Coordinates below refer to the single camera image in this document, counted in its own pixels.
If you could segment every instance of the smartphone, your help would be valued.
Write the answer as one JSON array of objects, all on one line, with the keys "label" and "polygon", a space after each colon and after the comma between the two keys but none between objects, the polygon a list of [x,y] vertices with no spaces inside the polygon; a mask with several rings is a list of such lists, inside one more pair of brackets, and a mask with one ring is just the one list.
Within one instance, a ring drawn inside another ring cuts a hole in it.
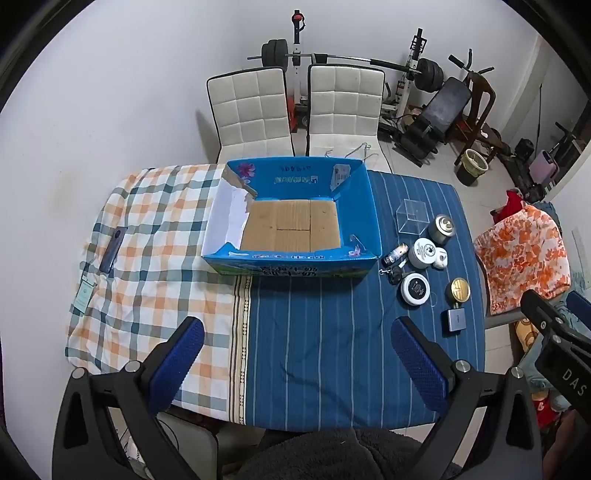
[{"label": "smartphone", "polygon": [[113,235],[111,235],[111,240],[109,241],[109,245],[107,245],[103,260],[100,262],[100,272],[108,274],[113,268],[115,257],[117,256],[117,252],[119,251],[119,247],[121,246],[126,231],[126,226],[119,226],[115,229]]}]

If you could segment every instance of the quilted chair backrest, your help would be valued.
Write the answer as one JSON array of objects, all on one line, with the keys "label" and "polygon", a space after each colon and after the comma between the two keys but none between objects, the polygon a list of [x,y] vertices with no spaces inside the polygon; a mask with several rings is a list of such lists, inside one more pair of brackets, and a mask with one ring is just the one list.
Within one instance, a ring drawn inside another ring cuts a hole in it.
[{"label": "quilted chair backrest", "polygon": [[285,77],[279,68],[228,73],[207,81],[221,145],[290,137]]},{"label": "quilted chair backrest", "polygon": [[376,135],[385,75],[351,65],[310,65],[309,133]]}]

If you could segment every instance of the blue striped tablecloth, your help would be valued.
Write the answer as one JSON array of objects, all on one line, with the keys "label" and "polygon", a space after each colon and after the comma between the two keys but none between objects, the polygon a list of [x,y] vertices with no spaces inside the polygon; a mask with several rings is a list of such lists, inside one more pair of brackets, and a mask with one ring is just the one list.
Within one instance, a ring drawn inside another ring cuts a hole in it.
[{"label": "blue striped tablecloth", "polygon": [[[392,349],[392,321],[408,315],[452,360],[484,367],[484,314],[478,266],[455,189],[413,177],[369,171],[384,252],[416,237],[400,234],[395,213],[405,199],[422,200],[430,219],[445,213],[457,235],[444,271],[424,271],[436,303],[408,307],[378,265],[364,278],[253,277],[246,368],[245,423],[278,430],[340,427],[396,429],[429,423],[427,410]],[[456,277],[472,291],[467,328],[443,333],[444,289]]]}]

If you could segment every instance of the small gray device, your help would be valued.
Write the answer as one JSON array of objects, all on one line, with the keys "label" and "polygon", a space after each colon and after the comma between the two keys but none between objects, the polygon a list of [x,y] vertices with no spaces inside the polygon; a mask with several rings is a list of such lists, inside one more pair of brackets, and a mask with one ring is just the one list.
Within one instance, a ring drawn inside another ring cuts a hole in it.
[{"label": "small gray device", "polygon": [[466,311],[464,309],[446,310],[445,315],[449,333],[459,332],[466,328]]}]

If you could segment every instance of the metal canister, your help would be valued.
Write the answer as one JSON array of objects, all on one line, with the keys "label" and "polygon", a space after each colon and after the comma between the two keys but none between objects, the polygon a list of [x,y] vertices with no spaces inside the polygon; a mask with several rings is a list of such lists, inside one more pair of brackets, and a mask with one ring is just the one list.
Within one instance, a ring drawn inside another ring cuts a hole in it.
[{"label": "metal canister", "polygon": [[470,285],[465,278],[454,278],[447,285],[446,294],[453,303],[464,303],[470,298]]},{"label": "metal canister", "polygon": [[445,245],[447,241],[456,234],[456,227],[451,218],[440,213],[429,224],[429,236],[431,239],[439,244]]}]

